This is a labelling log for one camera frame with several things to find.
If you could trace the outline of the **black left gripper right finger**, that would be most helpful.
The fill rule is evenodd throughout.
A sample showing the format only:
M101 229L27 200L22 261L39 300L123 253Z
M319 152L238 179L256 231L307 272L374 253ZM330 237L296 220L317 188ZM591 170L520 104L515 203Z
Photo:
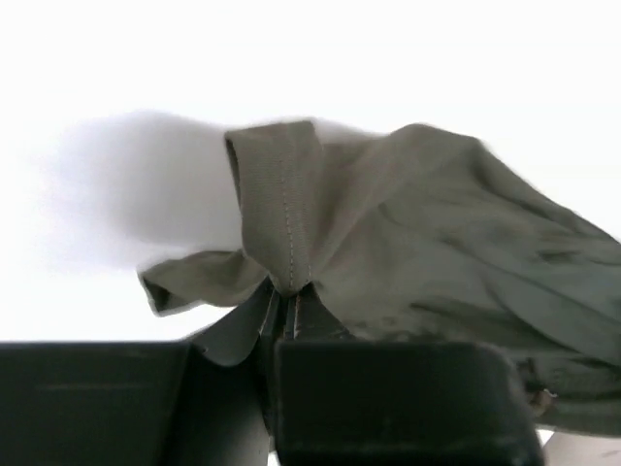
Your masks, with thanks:
M274 352L284 465L541 465L523 384L478 343L352 338L311 287Z

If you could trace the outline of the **olive green shorts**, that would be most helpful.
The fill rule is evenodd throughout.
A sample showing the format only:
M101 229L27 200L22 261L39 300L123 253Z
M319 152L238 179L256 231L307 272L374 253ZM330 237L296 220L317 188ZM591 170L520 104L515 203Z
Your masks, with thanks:
M423 124L319 137L306 120L224 137L242 247L144 270L158 313L313 285L353 334L505 349L537 422L620 433L620 245L479 140Z

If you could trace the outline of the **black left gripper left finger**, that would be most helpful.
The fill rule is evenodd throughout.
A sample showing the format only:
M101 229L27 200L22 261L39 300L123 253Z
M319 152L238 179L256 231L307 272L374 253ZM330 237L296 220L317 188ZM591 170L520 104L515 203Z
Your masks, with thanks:
M264 465L260 284L213 326L168 342L1 347L5 465Z

